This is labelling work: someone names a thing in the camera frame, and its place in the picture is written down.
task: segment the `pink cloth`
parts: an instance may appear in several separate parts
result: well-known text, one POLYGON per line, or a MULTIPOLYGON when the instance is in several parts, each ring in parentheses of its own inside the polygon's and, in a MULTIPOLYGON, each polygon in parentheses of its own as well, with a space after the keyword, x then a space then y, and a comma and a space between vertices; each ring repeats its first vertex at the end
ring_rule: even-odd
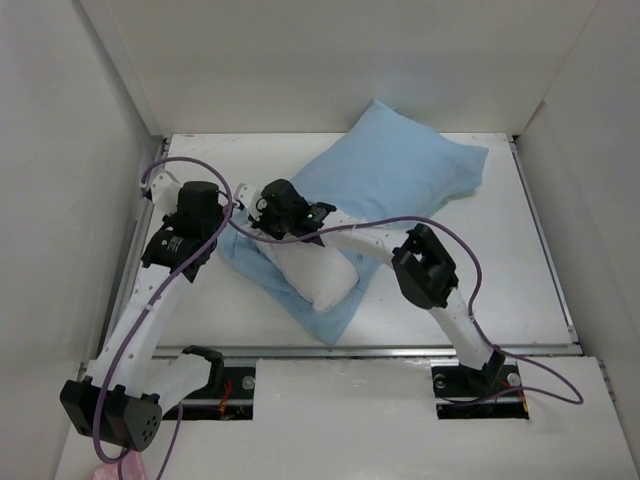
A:
MULTIPOLYGON (((124 480, 147 480, 142 455, 131 452, 122 460, 122 477, 124 480)), ((118 465, 102 465, 98 467, 91 480, 118 480, 118 465)))

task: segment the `white wall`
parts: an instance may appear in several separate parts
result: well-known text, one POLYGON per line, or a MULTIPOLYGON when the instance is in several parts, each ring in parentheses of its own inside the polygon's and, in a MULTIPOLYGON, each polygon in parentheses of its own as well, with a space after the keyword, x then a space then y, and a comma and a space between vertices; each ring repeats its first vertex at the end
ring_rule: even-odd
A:
POLYGON ((111 11, 165 135, 344 132, 373 97, 440 131, 521 133, 597 3, 82 1, 111 11))
POLYGON ((46 479, 143 137, 70 0, 0 0, 0 477, 46 479))
POLYGON ((601 0, 518 148, 585 350, 640 465, 640 1, 601 0))

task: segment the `blue pillow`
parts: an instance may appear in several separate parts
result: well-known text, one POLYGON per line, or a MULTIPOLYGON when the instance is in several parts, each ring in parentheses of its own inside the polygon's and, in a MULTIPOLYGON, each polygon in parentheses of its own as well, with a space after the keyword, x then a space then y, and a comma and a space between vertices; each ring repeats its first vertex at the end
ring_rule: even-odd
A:
MULTIPOLYGON (((447 199, 482 183, 487 153, 484 147, 451 142, 374 100, 347 134, 309 162, 291 182, 308 201, 330 203, 370 221, 430 216, 447 199)), ((236 214, 235 220, 244 224, 246 214, 236 214)), ((253 240, 228 227, 219 239, 218 251, 327 345, 335 344, 342 335, 379 266, 374 260, 344 251, 360 280, 344 300, 320 314, 258 251, 253 240)))

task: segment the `white pillow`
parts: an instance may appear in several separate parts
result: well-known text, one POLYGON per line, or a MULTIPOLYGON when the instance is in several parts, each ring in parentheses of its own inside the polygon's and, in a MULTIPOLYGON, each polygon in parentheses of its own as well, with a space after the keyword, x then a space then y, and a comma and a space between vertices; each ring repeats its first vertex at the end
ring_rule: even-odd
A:
MULTIPOLYGON (((264 235, 258 230, 252 233, 264 235)), ((357 270, 336 248, 302 242, 256 242, 256 246, 318 313, 340 303, 360 280, 357 270)))

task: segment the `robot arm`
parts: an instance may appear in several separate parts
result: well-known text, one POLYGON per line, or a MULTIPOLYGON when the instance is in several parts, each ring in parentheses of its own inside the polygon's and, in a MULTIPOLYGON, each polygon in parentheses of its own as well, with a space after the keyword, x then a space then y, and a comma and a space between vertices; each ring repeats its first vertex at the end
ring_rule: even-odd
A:
MULTIPOLYGON (((235 198, 247 209, 252 227, 276 239, 364 223, 333 205, 307 202, 286 180, 276 180, 262 190, 240 185, 235 198)), ((309 241, 354 250, 391 267, 404 297, 429 310, 447 335, 469 383, 482 390, 494 382, 504 357, 480 337, 457 288, 456 264, 429 227, 417 224, 408 232, 353 228, 322 233, 309 241)))
POLYGON ((111 338, 80 382, 66 382, 60 400, 76 430, 92 436, 98 392, 105 382, 116 352, 132 326, 146 310, 145 321, 131 337, 107 386, 101 417, 102 441, 143 451, 159 428, 164 413, 202 387, 217 389, 224 364, 222 356, 204 347, 189 347, 164 370, 149 375, 153 352, 176 305, 191 288, 211 249, 176 277, 152 304, 152 297, 169 274, 202 247, 223 219, 218 187, 209 182, 180 185, 160 174, 151 197, 166 213, 144 254, 131 298, 111 338))

